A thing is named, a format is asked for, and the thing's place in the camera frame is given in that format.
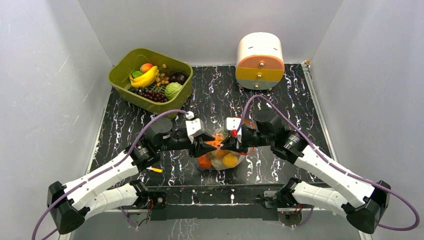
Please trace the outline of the orange toy pumpkin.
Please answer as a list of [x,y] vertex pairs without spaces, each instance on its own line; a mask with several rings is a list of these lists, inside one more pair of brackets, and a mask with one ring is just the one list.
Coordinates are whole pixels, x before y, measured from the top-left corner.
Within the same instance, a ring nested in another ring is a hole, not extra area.
[[209,154],[204,154],[198,157],[197,161],[198,161],[199,167],[205,170],[210,169],[213,166]]

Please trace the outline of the yellow toy lemon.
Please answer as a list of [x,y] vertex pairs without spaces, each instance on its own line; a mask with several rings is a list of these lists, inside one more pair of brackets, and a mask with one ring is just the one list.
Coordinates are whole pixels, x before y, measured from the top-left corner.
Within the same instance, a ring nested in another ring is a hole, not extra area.
[[239,161],[238,156],[228,153],[222,158],[222,163],[227,168],[234,168],[237,166]]

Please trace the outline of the clear zip bag orange zipper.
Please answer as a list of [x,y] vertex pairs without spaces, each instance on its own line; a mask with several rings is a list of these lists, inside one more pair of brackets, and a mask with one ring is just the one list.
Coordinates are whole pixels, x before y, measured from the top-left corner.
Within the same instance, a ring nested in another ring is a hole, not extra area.
[[[226,130],[225,130],[225,123],[220,128],[218,128],[215,131],[214,135],[217,134],[217,133],[227,133],[228,134],[228,132],[226,132]],[[207,153],[207,154],[209,154],[209,157],[210,157],[210,160],[211,160],[211,163],[212,163],[212,167],[211,168],[209,168],[209,169],[202,169],[199,166],[198,159],[197,159],[197,167],[200,170],[202,170],[202,171],[203,170],[222,171],[222,170],[226,170],[226,169],[232,169],[232,168],[228,168],[228,167],[224,166],[224,164],[222,163],[222,159],[223,159],[223,157],[225,155],[227,155],[228,153],[232,153],[232,154],[238,156],[238,163],[237,163],[237,165],[239,165],[244,160],[244,158],[246,156],[252,154],[254,151],[255,151],[255,147],[248,148],[247,153],[239,153],[239,152],[230,151],[230,150],[217,149],[215,151],[212,151],[212,152]]]

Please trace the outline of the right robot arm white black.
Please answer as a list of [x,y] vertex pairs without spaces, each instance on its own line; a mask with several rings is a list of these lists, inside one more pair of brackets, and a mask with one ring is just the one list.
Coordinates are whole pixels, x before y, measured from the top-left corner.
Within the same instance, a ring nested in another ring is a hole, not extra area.
[[344,217],[363,233],[375,232],[389,204],[387,192],[351,177],[350,170],[319,147],[309,145],[300,133],[287,128],[283,118],[270,110],[260,110],[254,121],[255,127],[251,127],[242,125],[240,118],[228,117],[224,122],[227,136],[221,147],[238,153],[247,153],[253,147],[269,147],[276,157],[311,172],[329,186],[317,187],[292,177],[279,191],[261,195],[265,207],[310,205]]

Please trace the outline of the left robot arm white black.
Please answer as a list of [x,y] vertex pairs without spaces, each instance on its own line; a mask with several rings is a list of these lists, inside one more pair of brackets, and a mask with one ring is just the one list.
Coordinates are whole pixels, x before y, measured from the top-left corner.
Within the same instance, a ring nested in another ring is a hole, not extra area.
[[101,167],[79,179],[56,181],[48,187],[47,207],[58,233],[68,234],[87,219],[120,207],[162,208],[164,204],[158,199],[165,200],[165,193],[147,190],[140,180],[120,187],[116,184],[157,163],[163,151],[188,150],[192,158],[198,158],[217,149],[209,144],[214,140],[199,118],[186,120],[185,127],[177,130],[166,117],[152,120],[134,144]]

